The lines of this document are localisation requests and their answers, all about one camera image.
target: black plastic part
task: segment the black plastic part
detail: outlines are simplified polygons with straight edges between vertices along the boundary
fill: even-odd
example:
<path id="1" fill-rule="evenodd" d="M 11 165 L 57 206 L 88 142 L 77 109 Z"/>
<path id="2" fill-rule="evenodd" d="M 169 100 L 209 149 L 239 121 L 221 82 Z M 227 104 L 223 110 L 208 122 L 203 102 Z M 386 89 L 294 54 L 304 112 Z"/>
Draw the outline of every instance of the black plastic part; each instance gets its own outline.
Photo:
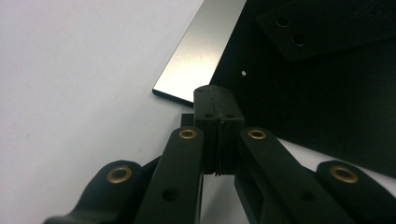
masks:
<path id="1" fill-rule="evenodd" d="M 194 126 L 206 136 L 205 174 L 233 175 L 236 168 L 236 139 L 245 126 L 233 94 L 218 86 L 194 91 Z"/>
<path id="2" fill-rule="evenodd" d="M 235 173 L 234 185 L 250 224 L 258 224 L 262 218 L 264 198 L 246 165 L 240 161 Z"/>
<path id="3" fill-rule="evenodd" d="M 149 185 L 152 176 L 154 175 L 155 170 L 157 169 L 158 162 L 160 162 L 161 157 L 157 157 L 155 160 L 147 163 L 142 167 L 143 179 L 145 181 L 146 186 Z"/>
<path id="4" fill-rule="evenodd" d="M 182 114 L 180 127 L 194 126 L 194 114 Z"/>
<path id="5" fill-rule="evenodd" d="M 355 223 L 268 131 L 246 128 L 240 153 L 264 196 L 260 223 Z"/>
<path id="6" fill-rule="evenodd" d="M 358 223 L 396 223 L 396 199 L 360 169 L 327 161 L 316 178 Z"/>
<path id="7" fill-rule="evenodd" d="M 114 168 L 128 167 L 131 176 L 121 183 L 110 183 L 107 176 Z M 64 217 L 51 217 L 45 224 L 112 224 L 134 219 L 145 193 L 140 165 L 131 161 L 114 161 L 103 167 L 91 180 L 78 204 Z"/>
<path id="8" fill-rule="evenodd" d="M 204 134 L 197 128 L 172 132 L 134 224 L 199 223 L 203 147 Z"/>
<path id="9" fill-rule="evenodd" d="M 289 61 L 350 49 L 396 35 L 396 3 L 389 0 L 297 0 L 257 18 Z"/>

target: black bracket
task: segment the black bracket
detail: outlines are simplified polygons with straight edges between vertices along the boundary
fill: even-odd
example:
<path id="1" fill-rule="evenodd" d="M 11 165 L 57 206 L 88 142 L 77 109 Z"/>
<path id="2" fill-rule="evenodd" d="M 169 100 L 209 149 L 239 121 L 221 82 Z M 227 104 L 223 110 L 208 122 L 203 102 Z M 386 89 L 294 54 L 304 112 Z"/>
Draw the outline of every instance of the black bracket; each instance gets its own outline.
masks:
<path id="1" fill-rule="evenodd" d="M 108 164 L 71 213 L 45 224 L 199 223 L 205 173 L 235 175 L 250 223 L 396 223 L 396 199 L 356 167 L 308 171 L 270 132 L 242 129 L 229 91 L 204 86 L 194 97 L 195 114 L 182 116 L 160 158 Z"/>

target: mounting hole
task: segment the mounting hole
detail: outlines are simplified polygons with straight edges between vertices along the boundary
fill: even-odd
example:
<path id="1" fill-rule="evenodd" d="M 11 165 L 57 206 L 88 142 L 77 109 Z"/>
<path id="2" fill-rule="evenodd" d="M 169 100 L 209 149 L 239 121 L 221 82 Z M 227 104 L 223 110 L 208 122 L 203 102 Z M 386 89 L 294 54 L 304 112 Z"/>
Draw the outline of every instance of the mounting hole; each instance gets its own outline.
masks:
<path id="1" fill-rule="evenodd" d="M 126 165 L 116 167 L 107 174 L 107 181 L 112 184 L 120 184 L 132 175 L 132 170 Z"/>
<path id="2" fill-rule="evenodd" d="M 315 194 L 309 190 L 305 190 L 300 194 L 300 199 L 305 202 L 313 202 L 315 200 Z"/>
<path id="3" fill-rule="evenodd" d="M 276 24 L 280 27 L 288 27 L 290 25 L 290 20 L 287 17 L 282 17 L 277 19 Z"/>
<path id="4" fill-rule="evenodd" d="M 163 198 L 168 202 L 172 202 L 176 200 L 178 196 L 180 196 L 180 191 L 178 189 L 171 188 L 171 189 L 165 189 L 163 191 Z"/>
<path id="5" fill-rule="evenodd" d="M 358 176 L 345 166 L 335 165 L 330 168 L 330 173 L 336 179 L 348 184 L 354 184 L 359 181 Z"/>
<path id="6" fill-rule="evenodd" d="M 185 129 L 180 131 L 180 133 L 178 133 L 178 136 L 184 139 L 192 139 L 197 136 L 197 133 L 194 130 Z"/>
<path id="7" fill-rule="evenodd" d="M 291 42 L 297 46 L 302 46 L 305 44 L 305 37 L 302 35 L 294 35 L 291 37 Z"/>
<path id="8" fill-rule="evenodd" d="M 261 130 L 250 130 L 247 134 L 254 139 L 264 139 L 267 136 L 267 134 Z"/>

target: black metal plate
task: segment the black metal plate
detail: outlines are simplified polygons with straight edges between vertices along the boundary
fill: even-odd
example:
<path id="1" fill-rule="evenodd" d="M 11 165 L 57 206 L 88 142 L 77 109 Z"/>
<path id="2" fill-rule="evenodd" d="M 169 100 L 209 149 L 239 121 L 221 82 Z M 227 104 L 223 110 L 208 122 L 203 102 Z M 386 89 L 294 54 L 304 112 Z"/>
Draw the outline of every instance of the black metal plate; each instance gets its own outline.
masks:
<path id="1" fill-rule="evenodd" d="M 396 35 L 396 1 L 297 0 L 258 17 L 289 61 L 350 49 Z"/>
<path id="2" fill-rule="evenodd" d="M 247 1 L 211 84 L 248 126 L 395 177 L 396 38 L 290 63 L 256 23 L 287 2 Z"/>

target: brass insert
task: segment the brass insert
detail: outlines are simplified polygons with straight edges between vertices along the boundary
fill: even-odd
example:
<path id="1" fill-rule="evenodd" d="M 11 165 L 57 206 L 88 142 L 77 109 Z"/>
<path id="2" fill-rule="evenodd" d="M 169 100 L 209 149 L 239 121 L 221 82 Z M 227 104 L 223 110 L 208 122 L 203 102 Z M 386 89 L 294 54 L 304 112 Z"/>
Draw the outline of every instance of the brass insert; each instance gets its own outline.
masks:
<path id="1" fill-rule="evenodd" d="M 197 133 L 192 129 L 185 129 L 178 133 L 178 136 L 184 139 L 192 139 L 197 136 Z"/>
<path id="2" fill-rule="evenodd" d="M 346 182 L 348 184 L 354 184 L 359 181 L 358 176 L 344 166 L 335 165 L 330 169 L 330 173 L 336 179 Z"/>
<path id="3" fill-rule="evenodd" d="M 248 131 L 247 134 L 251 138 L 259 139 L 259 140 L 264 139 L 267 136 L 267 134 L 261 130 L 250 130 L 250 131 Z"/>
<path id="4" fill-rule="evenodd" d="M 107 181 L 112 184 L 120 184 L 132 175 L 132 170 L 126 165 L 116 167 L 107 174 Z"/>

